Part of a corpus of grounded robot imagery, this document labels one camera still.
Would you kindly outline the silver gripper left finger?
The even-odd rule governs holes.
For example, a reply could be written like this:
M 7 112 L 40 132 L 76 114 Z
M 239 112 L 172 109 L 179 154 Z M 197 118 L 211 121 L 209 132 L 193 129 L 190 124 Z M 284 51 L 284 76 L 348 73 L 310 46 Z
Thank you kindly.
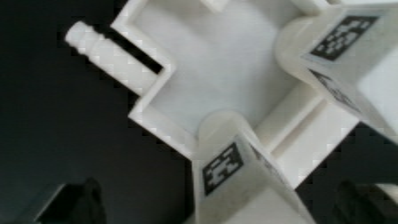
M 39 214 L 37 224 L 106 224 L 101 186 L 94 178 L 79 184 L 62 184 Z

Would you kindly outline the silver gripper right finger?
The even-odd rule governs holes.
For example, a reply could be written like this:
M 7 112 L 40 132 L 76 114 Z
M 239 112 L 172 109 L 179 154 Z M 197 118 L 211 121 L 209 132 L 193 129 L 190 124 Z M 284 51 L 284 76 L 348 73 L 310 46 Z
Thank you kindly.
M 398 184 L 339 184 L 333 224 L 398 224 Z

